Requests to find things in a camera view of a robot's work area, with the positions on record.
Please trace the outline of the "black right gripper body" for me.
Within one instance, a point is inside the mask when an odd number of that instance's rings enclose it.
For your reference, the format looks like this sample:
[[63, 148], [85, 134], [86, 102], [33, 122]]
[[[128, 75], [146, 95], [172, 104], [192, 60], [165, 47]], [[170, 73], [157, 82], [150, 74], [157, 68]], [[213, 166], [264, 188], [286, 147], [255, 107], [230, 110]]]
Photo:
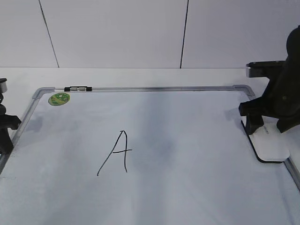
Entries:
[[288, 118], [300, 110], [300, 28], [286, 41], [287, 58], [278, 76], [269, 79], [261, 97], [241, 103], [241, 116], [249, 114]]

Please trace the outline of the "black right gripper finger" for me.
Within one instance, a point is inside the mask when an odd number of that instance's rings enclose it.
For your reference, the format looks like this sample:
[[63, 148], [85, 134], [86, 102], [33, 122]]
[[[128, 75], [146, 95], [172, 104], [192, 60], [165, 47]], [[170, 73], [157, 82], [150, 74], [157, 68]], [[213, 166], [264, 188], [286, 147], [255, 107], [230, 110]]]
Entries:
[[247, 115], [245, 131], [247, 135], [252, 135], [258, 128], [264, 125], [261, 115]]
[[300, 117], [290, 117], [290, 118], [284, 118], [279, 119], [277, 121], [277, 128], [281, 133], [286, 132], [287, 130], [297, 126], [300, 124]]

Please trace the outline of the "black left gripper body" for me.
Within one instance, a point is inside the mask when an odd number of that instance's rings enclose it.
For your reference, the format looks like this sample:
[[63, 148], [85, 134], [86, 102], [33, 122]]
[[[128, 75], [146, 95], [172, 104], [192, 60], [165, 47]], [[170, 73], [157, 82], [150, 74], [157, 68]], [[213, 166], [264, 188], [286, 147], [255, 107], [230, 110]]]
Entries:
[[17, 130], [21, 120], [16, 115], [7, 115], [6, 107], [2, 104], [4, 97], [0, 94], [0, 153], [8, 154], [14, 148], [8, 129]]

